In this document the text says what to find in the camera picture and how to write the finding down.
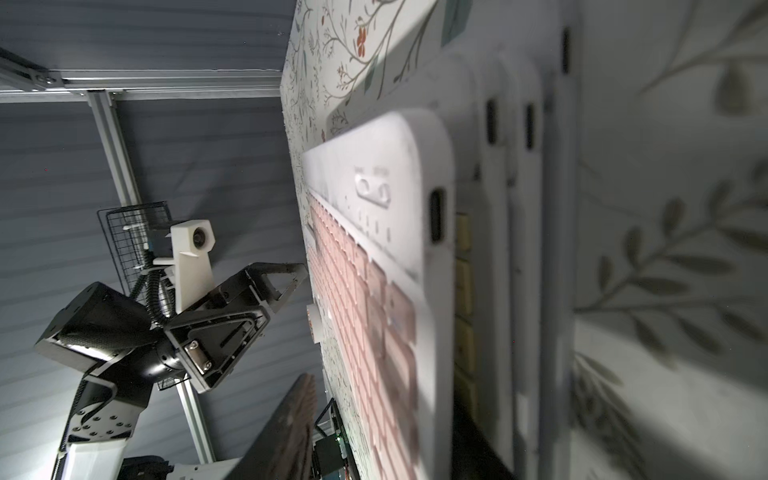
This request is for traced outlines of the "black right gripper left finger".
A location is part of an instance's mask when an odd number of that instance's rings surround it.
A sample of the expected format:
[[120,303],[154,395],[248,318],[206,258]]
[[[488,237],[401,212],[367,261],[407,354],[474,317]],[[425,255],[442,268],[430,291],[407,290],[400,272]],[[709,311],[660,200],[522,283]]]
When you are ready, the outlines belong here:
[[308,479],[316,405],[315,377],[303,373],[226,479]]

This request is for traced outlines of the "pink keyboard front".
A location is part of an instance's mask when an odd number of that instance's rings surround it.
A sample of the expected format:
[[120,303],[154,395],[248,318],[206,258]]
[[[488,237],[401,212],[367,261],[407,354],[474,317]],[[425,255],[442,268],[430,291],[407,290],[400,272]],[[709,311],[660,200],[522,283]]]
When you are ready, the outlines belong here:
[[548,1],[540,350],[540,479],[570,477],[580,1]]

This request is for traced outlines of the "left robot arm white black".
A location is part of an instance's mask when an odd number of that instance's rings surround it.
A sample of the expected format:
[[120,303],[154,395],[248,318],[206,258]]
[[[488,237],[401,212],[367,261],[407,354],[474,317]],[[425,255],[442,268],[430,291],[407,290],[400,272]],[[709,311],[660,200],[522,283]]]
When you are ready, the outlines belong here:
[[307,277],[301,263],[252,263],[165,319],[104,283],[85,287],[35,344],[82,374],[53,478],[73,471],[75,446],[129,440],[154,389],[217,388]]

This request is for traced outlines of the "pink keyboard row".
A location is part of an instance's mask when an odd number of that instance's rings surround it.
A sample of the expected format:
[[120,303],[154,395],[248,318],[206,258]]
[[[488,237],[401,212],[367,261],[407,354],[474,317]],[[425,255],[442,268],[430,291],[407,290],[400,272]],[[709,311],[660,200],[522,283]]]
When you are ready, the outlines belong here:
[[306,151],[306,249],[382,479],[451,470],[454,152],[426,109],[386,113]]

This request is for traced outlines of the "white keyboard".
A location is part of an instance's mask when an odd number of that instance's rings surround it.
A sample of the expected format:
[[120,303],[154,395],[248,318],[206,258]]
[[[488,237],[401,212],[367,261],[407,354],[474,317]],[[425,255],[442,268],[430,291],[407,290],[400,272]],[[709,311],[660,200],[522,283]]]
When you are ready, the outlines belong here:
[[508,225],[512,289],[514,477],[539,477],[540,353],[542,304],[543,91],[526,55],[505,51],[500,59],[510,82]]

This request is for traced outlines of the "yellow keyboard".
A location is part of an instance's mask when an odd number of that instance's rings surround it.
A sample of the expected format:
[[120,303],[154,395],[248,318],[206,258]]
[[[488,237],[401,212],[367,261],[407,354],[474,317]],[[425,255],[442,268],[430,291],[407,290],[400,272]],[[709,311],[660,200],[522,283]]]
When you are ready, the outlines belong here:
[[516,94],[499,58],[448,54],[393,94],[435,112],[455,166],[454,390],[503,468],[514,467],[513,245],[506,190],[519,170]]

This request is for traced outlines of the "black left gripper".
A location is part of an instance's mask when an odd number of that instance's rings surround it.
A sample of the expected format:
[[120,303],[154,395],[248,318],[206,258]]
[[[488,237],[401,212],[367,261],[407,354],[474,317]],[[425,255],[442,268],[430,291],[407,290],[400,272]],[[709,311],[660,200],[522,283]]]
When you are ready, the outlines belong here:
[[307,277],[303,263],[251,263],[163,325],[137,301],[94,282],[55,315],[34,349],[120,387],[186,377],[205,393],[234,369]]

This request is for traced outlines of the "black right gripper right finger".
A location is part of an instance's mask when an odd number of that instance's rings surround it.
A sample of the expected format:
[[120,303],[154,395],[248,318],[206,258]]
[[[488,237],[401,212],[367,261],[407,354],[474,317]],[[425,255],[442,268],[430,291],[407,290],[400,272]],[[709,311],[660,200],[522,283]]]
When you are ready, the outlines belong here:
[[453,480],[512,480],[511,471],[479,431],[467,410],[454,402],[451,478]]

